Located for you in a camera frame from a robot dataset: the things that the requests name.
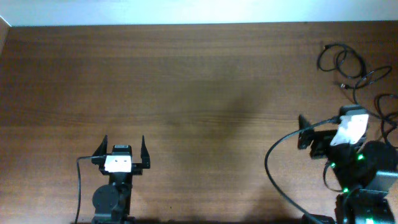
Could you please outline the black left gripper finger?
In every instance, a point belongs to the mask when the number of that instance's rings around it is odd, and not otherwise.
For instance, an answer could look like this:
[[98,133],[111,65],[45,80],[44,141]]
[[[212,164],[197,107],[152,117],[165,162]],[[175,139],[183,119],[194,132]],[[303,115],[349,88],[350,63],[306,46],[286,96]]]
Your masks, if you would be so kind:
[[108,147],[108,136],[105,135],[101,144],[96,149],[96,151],[93,153],[93,157],[105,156],[107,154],[107,147]]
[[141,167],[143,169],[150,169],[150,155],[146,147],[144,136],[142,136],[141,142]]

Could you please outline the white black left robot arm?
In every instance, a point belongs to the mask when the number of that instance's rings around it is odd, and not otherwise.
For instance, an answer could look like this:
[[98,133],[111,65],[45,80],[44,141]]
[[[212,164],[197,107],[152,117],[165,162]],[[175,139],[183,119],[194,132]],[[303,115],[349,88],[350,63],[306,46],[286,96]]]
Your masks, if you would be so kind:
[[132,224],[136,219],[130,216],[132,180],[150,169],[150,155],[145,138],[141,141],[140,162],[133,161],[130,145],[114,145],[107,152],[108,137],[105,136],[93,153],[91,162],[99,171],[109,177],[107,184],[99,187],[93,194],[92,203],[95,214],[92,223]]

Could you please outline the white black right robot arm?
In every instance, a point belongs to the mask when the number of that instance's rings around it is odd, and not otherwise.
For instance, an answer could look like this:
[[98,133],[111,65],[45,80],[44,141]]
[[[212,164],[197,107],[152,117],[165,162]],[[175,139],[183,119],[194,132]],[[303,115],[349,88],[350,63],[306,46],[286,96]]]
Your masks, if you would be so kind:
[[312,159],[326,158],[340,185],[335,217],[308,214],[302,223],[395,223],[387,200],[397,180],[397,151],[380,141],[366,141],[368,114],[341,115],[338,129],[315,131],[300,115],[298,148],[311,148]]

